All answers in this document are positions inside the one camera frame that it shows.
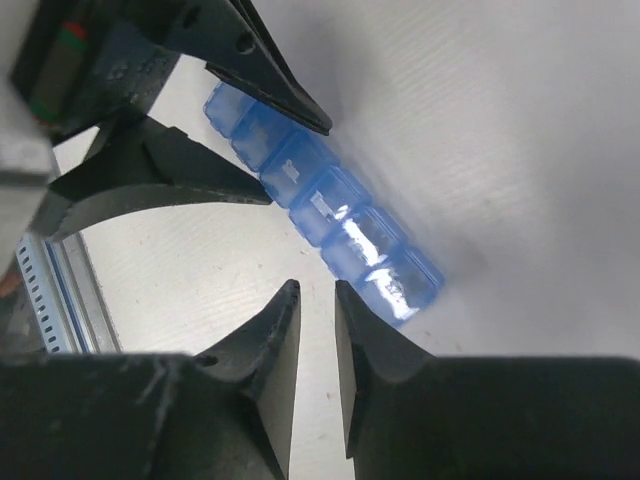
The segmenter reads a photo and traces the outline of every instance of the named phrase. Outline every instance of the white surface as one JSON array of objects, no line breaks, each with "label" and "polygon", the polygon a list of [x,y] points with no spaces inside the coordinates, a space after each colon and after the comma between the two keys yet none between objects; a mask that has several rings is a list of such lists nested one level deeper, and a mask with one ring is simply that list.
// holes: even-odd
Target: white surface
[{"label": "white surface", "polygon": [[0,0],[0,72],[8,72],[13,65],[22,39],[37,6],[37,0]]},{"label": "white surface", "polygon": [[[256,0],[332,142],[449,277],[407,328],[434,353],[640,352],[640,4]],[[183,59],[154,109],[227,158]],[[343,460],[332,280],[277,207],[86,232],[122,345],[196,352],[303,285],[292,479]]]}]

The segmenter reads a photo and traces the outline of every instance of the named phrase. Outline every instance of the red marking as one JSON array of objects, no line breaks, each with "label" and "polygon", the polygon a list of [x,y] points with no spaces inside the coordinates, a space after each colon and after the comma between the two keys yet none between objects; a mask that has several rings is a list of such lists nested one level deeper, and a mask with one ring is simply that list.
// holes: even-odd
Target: red marking
[{"label": "red marking", "polygon": [[87,31],[79,23],[65,22],[65,24],[62,25],[62,28],[80,40],[85,40],[87,38]]},{"label": "red marking", "polygon": [[36,119],[36,122],[38,122],[38,124],[40,124],[42,127],[45,128],[51,128],[53,127],[53,123],[49,123],[46,120],[42,120],[40,117],[36,117],[35,115],[33,116],[33,118]]}]

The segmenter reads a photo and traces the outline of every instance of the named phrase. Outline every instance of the translucent blue plastic box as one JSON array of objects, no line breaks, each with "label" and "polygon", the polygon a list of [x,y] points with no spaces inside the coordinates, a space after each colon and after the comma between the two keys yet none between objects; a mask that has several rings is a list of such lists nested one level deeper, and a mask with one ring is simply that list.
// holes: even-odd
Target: translucent blue plastic box
[{"label": "translucent blue plastic box", "polygon": [[443,275],[316,135],[224,83],[204,112],[336,278],[378,316],[399,327],[434,301]]}]

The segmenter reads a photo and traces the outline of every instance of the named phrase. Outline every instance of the perforated metal strip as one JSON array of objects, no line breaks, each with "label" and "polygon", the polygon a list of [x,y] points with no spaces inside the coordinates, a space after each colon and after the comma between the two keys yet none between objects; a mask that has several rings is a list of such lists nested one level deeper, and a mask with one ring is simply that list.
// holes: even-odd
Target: perforated metal strip
[{"label": "perforated metal strip", "polygon": [[29,298],[49,353],[78,352],[60,285],[42,240],[25,234],[16,249]]}]

